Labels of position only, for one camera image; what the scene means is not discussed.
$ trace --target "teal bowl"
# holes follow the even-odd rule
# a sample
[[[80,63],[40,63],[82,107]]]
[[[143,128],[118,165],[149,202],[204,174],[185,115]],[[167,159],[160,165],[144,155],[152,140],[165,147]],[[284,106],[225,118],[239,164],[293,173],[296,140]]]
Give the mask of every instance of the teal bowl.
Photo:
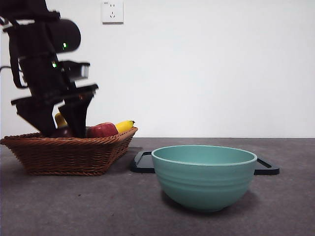
[[[219,146],[181,145],[152,151],[157,179],[174,201],[197,211],[218,211],[238,201],[254,175],[257,156]]]

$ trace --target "red apple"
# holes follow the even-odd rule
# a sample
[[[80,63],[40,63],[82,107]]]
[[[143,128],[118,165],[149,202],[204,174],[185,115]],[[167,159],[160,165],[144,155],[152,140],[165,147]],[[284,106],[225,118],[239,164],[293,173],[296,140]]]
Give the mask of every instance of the red apple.
[[[105,122],[91,126],[87,130],[87,138],[103,138],[118,134],[115,125],[111,122]]]

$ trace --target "wall socket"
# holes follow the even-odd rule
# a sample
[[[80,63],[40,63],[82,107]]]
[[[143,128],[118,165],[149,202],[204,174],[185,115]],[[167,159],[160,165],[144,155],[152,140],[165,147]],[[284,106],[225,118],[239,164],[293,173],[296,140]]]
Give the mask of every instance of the wall socket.
[[[122,24],[124,22],[124,0],[108,0],[102,3],[102,23]]]

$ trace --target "yellow banana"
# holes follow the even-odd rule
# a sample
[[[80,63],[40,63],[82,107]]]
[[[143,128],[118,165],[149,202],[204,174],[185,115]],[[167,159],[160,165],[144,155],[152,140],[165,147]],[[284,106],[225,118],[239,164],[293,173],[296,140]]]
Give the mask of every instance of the yellow banana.
[[[119,122],[115,124],[116,129],[119,133],[125,132],[127,130],[130,130],[133,127],[134,121],[133,120],[125,120],[122,122]]]

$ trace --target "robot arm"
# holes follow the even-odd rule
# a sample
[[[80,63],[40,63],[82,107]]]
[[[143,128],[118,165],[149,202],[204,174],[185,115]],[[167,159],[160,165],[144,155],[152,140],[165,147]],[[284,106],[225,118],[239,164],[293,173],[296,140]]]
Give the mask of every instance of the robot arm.
[[[88,105],[96,84],[77,88],[75,81],[88,76],[89,63],[58,61],[57,54],[76,50],[81,42],[78,27],[47,10],[45,0],[6,0],[0,3],[0,16],[12,26],[9,35],[10,63],[17,88],[29,88],[31,97],[11,101],[17,114],[49,137],[56,129],[52,118],[55,104],[64,101],[59,111],[76,137],[85,137]],[[20,25],[18,20],[34,20]],[[27,86],[21,84],[19,65]]]

